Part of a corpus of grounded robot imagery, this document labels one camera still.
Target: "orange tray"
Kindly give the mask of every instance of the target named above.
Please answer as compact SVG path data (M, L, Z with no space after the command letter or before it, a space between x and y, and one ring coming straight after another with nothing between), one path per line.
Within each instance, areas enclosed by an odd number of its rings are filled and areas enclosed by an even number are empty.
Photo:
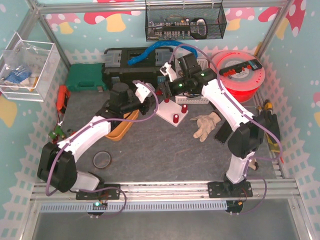
M135 110L127 119L136 120L138 116L139 110ZM105 137L114 142L120 141L132 126L132 124L133 122L123 121L112 132L110 132L108 135L105 135Z

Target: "beige glove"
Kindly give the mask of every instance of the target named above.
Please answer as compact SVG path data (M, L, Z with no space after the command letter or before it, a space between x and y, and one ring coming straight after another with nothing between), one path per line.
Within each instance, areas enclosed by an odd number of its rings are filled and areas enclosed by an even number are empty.
M199 129L193 134L193 137L195 139L200 138L200 142L204 142L209 133L215 129L217 123L221 121L220 117L215 112L212 112L209 115L199 115L190 120L197 120L196 124Z

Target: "aluminum rail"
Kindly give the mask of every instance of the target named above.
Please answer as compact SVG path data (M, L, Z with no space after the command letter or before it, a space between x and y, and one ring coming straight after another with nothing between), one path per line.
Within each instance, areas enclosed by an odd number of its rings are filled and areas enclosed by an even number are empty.
M261 199L265 192L262 180L250 180L253 197L248 200ZM266 199L300 198L297 183L294 179L268 179ZM117 182L125 192L129 202L157 202L157 201L208 201L208 200L237 200L238 197L209 198L207 181L169 181L169 182ZM76 194L71 192L57 192L47 197L46 183L36 183L30 198L38 203L67 202L95 202L76 200ZM122 202L124 197L111 202Z
M263 56L263 54L265 53L265 51L268 49L270 43L272 42L272 39L274 38L276 31L278 29L278 27L280 26L280 24L282 23L283 19L286 17L286 15L288 14L290 7L292 6L292 4L294 3L294 0L288 0L287 3L285 4L285 6L283 6L277 13L272 25L270 26L268 32L266 33L261 47L257 53L257 57L261 58Z
M284 7L287 0L224 0L224 8L259 8L259 7ZM155 0L152 5L190 5L214 4L221 0ZM144 11L146 3L143 0L131 2L89 2L89 3L61 3L40 4L36 3L40 14L66 14L89 12L116 12L116 11Z

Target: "cable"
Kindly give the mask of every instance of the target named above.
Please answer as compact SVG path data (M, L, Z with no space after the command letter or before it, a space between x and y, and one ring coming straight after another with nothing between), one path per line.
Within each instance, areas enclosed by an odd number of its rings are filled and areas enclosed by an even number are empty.
M252 156L250 157L250 159L252 158L255 158L257 160L265 160L265 161L277 161L281 158L282 154L283 154L283 147L282 147L282 144L281 142L279 141L279 139L271 132L269 131L268 129L266 129L264 126L262 126L260 123L256 122L255 120L253 120L250 116L248 116L244 111L242 111L242 109L232 100L232 98L226 94L226 91L228 91L227 89L224 89L223 86L222 86L222 83L221 83L221 76L219 75L219 71L218 71L218 68L217 66L215 65L215 63L213 62L212 58L209 57L207 54L205 54L201 49L199 49L198 47L195 47L195 46L192 46L190 44L186 44L186 43L183 43L183 44L180 44L178 45L172 52L171 54L171 57L169 59L169 63L171 63L171 61L173 60L174 58L174 55L176 53L176 51L178 50L178 48L180 47L190 47L190 48L194 48L196 49L198 52L200 52L201 54L203 54L205 56L205 58L207 58L207 60L212 64L213 68L215 69L216 71L216 74L217 74L217 83L219 85L219 88L221 90L221 92L223 92L223 95L234 105L234 107L246 118L248 119L250 122L252 122L254 125L256 125L257 127L261 128L263 131L265 131L266 133L268 133L275 141L276 143L278 144L279 146L279 154L278 156L276 156L275 158L269 158L269 157L255 157L255 156Z
M69 143L66 143L61 149L60 151L57 153L57 155L55 156L53 162L52 162L52 165L51 165L51 168L50 168L50 171L49 171L49 175L48 175L48 178L47 178L47 181L46 181L46 186L45 186L45 195L47 195L48 197L49 196L52 196L56 191L58 191L57 189L53 190L52 192L49 192L49 188L50 188L50 182L51 182L51 179L52 179L52 176L53 176L53 173L54 173L54 169L55 169L55 166L57 164L57 161L59 159L59 157L61 156L61 154L63 153L63 151L67 148L68 145L70 145L76 138L78 138L81 134L83 134L85 131L87 131L88 129L92 128L93 126L97 125L97 124L100 124L102 122L108 122L108 121L120 121L120 122L131 122L131 123L141 123L141 122L144 122L144 121L147 121L149 119L151 119L154 115L156 115L156 112L158 110L158 107L159 107L159 101L158 101L158 97L156 95L156 93L146 84L144 84L143 82L141 81L133 81L134 84L136 83L140 83L142 84L144 87L146 87L147 89L149 89L151 91L151 93L153 94L154 98L155 98L155 109L153 111L153 113L144 118L144 119L140 119L140 120L130 120L130 119L122 119L122 118L107 118L107 119L101 119L99 121L96 121L96 122L93 122L91 125L88 125L87 127L85 127L84 129L82 129L81 131L75 133L74 135L72 135L72 138L69 140Z
M108 200L108 196L109 196L109 192L106 191L105 194L102 194L102 195L100 195L100 196L98 197L98 200L100 201L101 204L103 204L103 199L102 199L102 198L105 197L104 203L106 204L106 203L107 203L107 200Z
M246 190L242 187L241 190L244 192L244 195L245 195L245 200L242 201L243 203L247 201L247 198L248 198L248 195L247 195L247 192Z
M85 193L97 193L97 192L106 191L106 190L111 190L111 189L117 190L117 191L119 191L120 193L122 193L122 195L123 195L123 197L124 197L124 204L123 204L122 208L121 208L119 211L117 211L117 212L115 212L115 213L113 213L113 214L101 215L100 217L113 218L113 217L119 215L119 214L120 214L123 210L125 210L125 208L126 208L126 205L127 205L127 195L125 194L125 192L124 192L123 190L121 190L120 188L115 187L115 186L108 186L108 187L105 187L105 188L100 188L100 189L92 190L92 191L90 191L90 190L83 190L83 189L80 189L80 191L85 192Z
M194 94L194 95L192 95L192 94L190 94L190 93L188 93L188 92L185 92L185 91L182 93L182 95L185 96L185 97L187 97L187 98L189 98L189 99L195 99L195 98L197 98L197 97L200 97L200 94Z
M53 128L53 131L56 130L56 127L58 126L58 123L60 122L60 116L59 116L59 111L58 111L58 109L56 110L56 114L57 114L57 119L56 119L56 124L55 124L55 126L54 126L54 128Z
M263 201L266 198L266 195L267 195L267 182L266 182L266 180L264 178L262 178L262 177L250 177L250 178L247 178L247 179L248 180L260 180L260 179L263 180L263 182L264 182L264 194L263 194L260 202L257 205L255 205L253 208L251 208L250 210L245 211L245 212L232 213L231 215L246 215L246 214L252 213L253 211L257 210L261 206L261 204L263 203Z
M128 60L128 62L127 62L128 65L131 66L133 64L136 64L136 63L143 61L145 58L148 57L148 55L152 51L154 51L155 49L162 47L162 46L181 46L181 42L175 41L175 40L157 41L154 44L152 44L151 46L147 47L147 49L143 53L141 53L139 56L133 57L130 60ZM195 57L198 56L197 50L194 49L192 46L191 47L190 46L182 46L182 48L192 52L195 55Z

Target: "table surface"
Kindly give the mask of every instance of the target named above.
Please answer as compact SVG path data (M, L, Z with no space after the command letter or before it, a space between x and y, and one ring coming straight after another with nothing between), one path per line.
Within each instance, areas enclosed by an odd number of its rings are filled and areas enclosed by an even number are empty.
M65 112L62 129L79 130L87 124L103 103L109 92L72 92ZM244 104L253 106L253 100ZM213 111L210 104L189 104L189 113L178 127L159 116L146 122L134 123L122 140L111 141L103 137L93 144L77 161L79 171L92 172L106 182L149 181L221 181L230 164L231 153L227 144L214 139L222 126L222 119L204 142L194 139L198 130L191 118L208 115ZM143 119L151 114L139 114ZM110 153L112 163L105 169L93 165L93 157L100 151ZM269 157L267 141L259 147L256 156ZM275 179L271 162L259 161L259 169L248 170L248 176Z

